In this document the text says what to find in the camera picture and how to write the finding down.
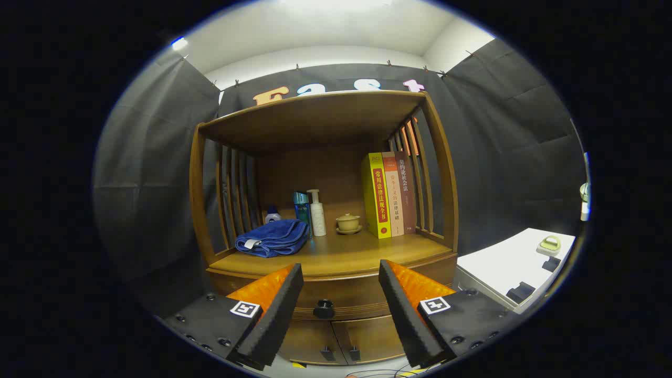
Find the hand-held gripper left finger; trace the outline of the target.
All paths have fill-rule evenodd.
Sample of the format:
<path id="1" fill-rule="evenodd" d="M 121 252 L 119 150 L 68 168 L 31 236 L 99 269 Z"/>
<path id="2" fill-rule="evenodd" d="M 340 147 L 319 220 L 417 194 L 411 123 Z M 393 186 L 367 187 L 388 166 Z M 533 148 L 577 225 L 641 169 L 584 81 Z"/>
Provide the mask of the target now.
<path id="1" fill-rule="evenodd" d="M 203 295 L 164 321 L 215 359 L 262 371 L 278 354 L 303 285 L 302 266 L 290 264 L 228 295 Z"/>

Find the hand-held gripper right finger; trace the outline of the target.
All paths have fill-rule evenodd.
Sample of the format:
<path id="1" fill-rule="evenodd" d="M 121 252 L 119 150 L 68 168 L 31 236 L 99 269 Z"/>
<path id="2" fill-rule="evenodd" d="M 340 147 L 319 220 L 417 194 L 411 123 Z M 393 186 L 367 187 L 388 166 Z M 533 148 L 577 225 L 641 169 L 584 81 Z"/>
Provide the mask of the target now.
<path id="1" fill-rule="evenodd" d="M 453 290 L 390 260 L 380 260 L 379 282 L 411 366 L 459 358 L 521 323 L 520 315 L 479 290 Z"/>

